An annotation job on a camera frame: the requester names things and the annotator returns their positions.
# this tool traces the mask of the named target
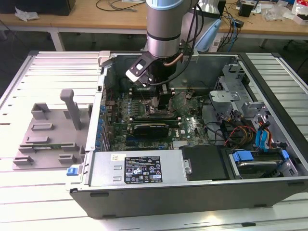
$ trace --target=gray plastic part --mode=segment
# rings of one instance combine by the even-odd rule
[[[32,131],[49,131],[53,130],[53,124],[33,124]]]
[[[63,112],[64,112],[64,116],[66,117],[66,119],[72,119],[68,111],[63,111]]]
[[[19,147],[18,150],[21,153],[35,153],[35,149],[32,147]]]
[[[76,130],[80,130],[79,109],[73,101],[74,91],[72,89],[63,89],[60,94],[60,99],[65,102],[68,112],[71,116]]]
[[[47,119],[45,115],[46,112],[50,112],[50,110],[45,103],[35,103],[31,110],[31,113],[36,120]]]
[[[60,154],[58,160],[61,164],[73,164],[77,161],[73,154]]]
[[[75,127],[71,121],[67,121],[63,111],[67,109],[52,109],[50,112],[46,112],[45,115],[48,118],[48,123],[53,124],[53,130],[32,130],[34,124],[41,123],[41,120],[32,118],[28,130],[25,133],[24,140],[21,145],[25,145],[27,137],[46,137],[50,138],[48,145],[59,144],[59,149],[51,148],[37,148],[35,144],[32,147],[19,147],[19,151],[16,157],[30,156],[33,159],[32,165],[16,165],[13,164],[14,170],[19,169],[37,169],[37,168],[67,168],[71,164],[63,164],[58,160],[60,154],[64,154],[61,144],[75,143],[75,151],[66,151],[69,154],[73,154],[76,158],[76,164],[83,162],[83,157],[79,155],[79,149],[81,146],[85,147],[89,128],[89,113],[87,109],[80,109],[80,130],[75,130]]]
[[[91,119],[91,112],[92,112],[92,109],[93,109],[93,105],[92,105],[92,104],[89,104],[89,105],[88,105],[88,115],[89,115],[89,119]]]
[[[79,149],[79,157],[82,159],[82,161],[85,160],[85,155],[86,155],[85,148],[81,145]]]
[[[13,160],[13,163],[16,164],[17,166],[18,165],[31,165],[32,162],[33,162],[33,159],[28,155],[25,155],[23,157],[15,157]]]
[[[61,148],[65,152],[71,152],[71,151],[77,151],[78,150],[78,146],[77,146],[76,143],[73,143],[72,145],[62,145]]]
[[[48,136],[43,136],[43,137],[27,137],[26,143],[49,143],[49,137]]]

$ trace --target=blue latch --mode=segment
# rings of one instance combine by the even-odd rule
[[[237,151],[232,154],[234,161],[247,161],[247,160],[254,160],[254,157],[252,156],[250,151]]]
[[[78,176],[78,168],[77,168],[77,167],[69,167],[69,168],[67,169],[66,175],[67,175],[68,177],[71,177],[71,176]]]
[[[289,154],[287,153],[286,150],[283,150],[283,151],[281,152],[281,154],[282,154],[282,156],[284,157],[285,160],[289,158]]]

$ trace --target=warning label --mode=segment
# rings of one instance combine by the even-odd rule
[[[163,182],[159,156],[140,156],[125,158],[126,184]]]

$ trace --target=table leg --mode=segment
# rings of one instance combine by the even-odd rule
[[[268,41],[268,39],[266,39],[266,38],[262,39],[261,42],[259,43],[259,47],[264,48],[267,41]]]
[[[224,33],[217,33],[212,45],[208,49],[208,52],[217,52],[219,43],[223,37],[224,37]]]
[[[6,36],[4,30],[0,30],[0,40],[5,41],[7,39],[8,39],[8,37]]]
[[[91,40],[92,40],[92,43],[96,43],[95,33],[91,33]]]
[[[50,32],[56,51],[65,51],[60,32]]]

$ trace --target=wooden table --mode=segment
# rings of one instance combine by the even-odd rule
[[[69,16],[40,14],[40,19],[23,22],[13,14],[0,14],[0,19],[11,30],[47,31],[51,34],[57,51],[64,51],[60,32],[83,33],[116,33],[116,34],[146,34],[146,4],[134,7],[134,12],[106,12],[96,8],[97,0],[76,0],[75,7]],[[235,6],[230,7],[234,0],[227,0],[229,12],[235,19],[244,22],[239,34],[244,38],[259,39],[308,39],[308,26],[301,26],[290,19],[266,22],[261,14],[251,14],[249,18],[238,16]],[[99,6],[111,9],[107,0],[102,0]],[[118,7],[127,7],[128,3],[116,3]],[[220,40],[229,31],[229,23],[223,20],[217,39]]]

